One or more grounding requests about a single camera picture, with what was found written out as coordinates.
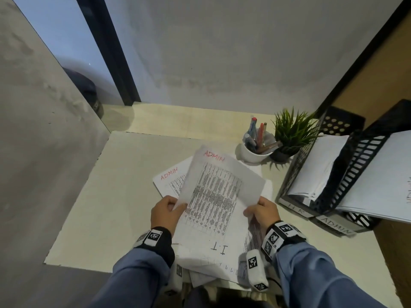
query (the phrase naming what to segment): grey wall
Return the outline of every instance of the grey wall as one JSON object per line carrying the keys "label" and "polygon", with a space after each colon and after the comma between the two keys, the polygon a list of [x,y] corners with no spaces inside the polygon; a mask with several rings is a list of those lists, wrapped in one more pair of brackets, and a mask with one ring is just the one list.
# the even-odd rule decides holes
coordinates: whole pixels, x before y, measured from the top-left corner
{"label": "grey wall", "polygon": [[76,0],[14,0],[63,67],[97,88],[105,104],[124,105]]}
{"label": "grey wall", "polygon": [[0,97],[0,306],[82,307],[106,275],[42,263],[109,132],[12,0]]}
{"label": "grey wall", "polygon": [[402,0],[105,0],[141,99],[314,110]]}

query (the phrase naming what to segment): potted plant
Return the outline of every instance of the potted plant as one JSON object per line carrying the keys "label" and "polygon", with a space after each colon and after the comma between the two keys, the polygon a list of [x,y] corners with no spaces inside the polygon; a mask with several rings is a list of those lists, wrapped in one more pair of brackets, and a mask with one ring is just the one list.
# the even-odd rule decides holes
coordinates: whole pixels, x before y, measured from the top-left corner
{"label": "potted plant", "polygon": [[315,127],[313,120],[315,113],[308,114],[303,111],[297,112],[294,118],[294,108],[290,112],[283,109],[281,113],[275,114],[275,139],[280,140],[282,146],[276,149],[270,158],[275,163],[285,163],[288,159],[300,151],[305,145],[310,144],[319,136],[319,130]]}

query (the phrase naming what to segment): wall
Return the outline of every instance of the wall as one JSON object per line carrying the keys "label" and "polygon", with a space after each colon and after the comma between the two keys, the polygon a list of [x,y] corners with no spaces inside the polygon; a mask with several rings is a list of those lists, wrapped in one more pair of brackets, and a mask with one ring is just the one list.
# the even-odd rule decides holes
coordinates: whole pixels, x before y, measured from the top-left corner
{"label": "wall", "polygon": [[[368,126],[400,99],[411,100],[410,35],[408,13],[333,105],[362,115]],[[397,294],[404,307],[411,307],[411,224],[383,220],[374,232]]]}
{"label": "wall", "polygon": [[14,0],[63,67],[97,88],[102,103],[124,105],[76,0]]}
{"label": "wall", "polygon": [[72,292],[90,298],[105,276],[43,261],[109,132],[12,0],[0,95],[0,307],[81,307]]}
{"label": "wall", "polygon": [[141,99],[315,110],[402,0],[105,0]]}

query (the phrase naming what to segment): blue sleeve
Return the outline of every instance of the blue sleeve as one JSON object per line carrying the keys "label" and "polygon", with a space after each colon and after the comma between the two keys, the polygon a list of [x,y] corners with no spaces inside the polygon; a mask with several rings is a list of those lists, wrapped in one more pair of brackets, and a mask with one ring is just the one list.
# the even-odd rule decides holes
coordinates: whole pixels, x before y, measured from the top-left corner
{"label": "blue sleeve", "polygon": [[326,253],[306,242],[281,248],[273,265],[290,308],[385,307],[341,273]]}
{"label": "blue sleeve", "polygon": [[89,308],[152,307],[167,283],[170,268],[155,252],[133,248],[113,267],[113,274]]}

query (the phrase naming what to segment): green plant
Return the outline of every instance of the green plant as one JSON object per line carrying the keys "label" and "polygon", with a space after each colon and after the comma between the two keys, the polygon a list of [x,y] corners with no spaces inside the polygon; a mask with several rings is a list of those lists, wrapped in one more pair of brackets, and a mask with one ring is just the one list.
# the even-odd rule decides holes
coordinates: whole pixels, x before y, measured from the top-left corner
{"label": "green plant", "polygon": [[283,144],[279,148],[280,152],[287,155],[295,155],[302,147],[310,144],[318,135],[318,128],[315,127],[316,120],[312,120],[315,113],[303,111],[294,118],[294,108],[290,112],[284,108],[282,112],[275,114],[275,139]]}

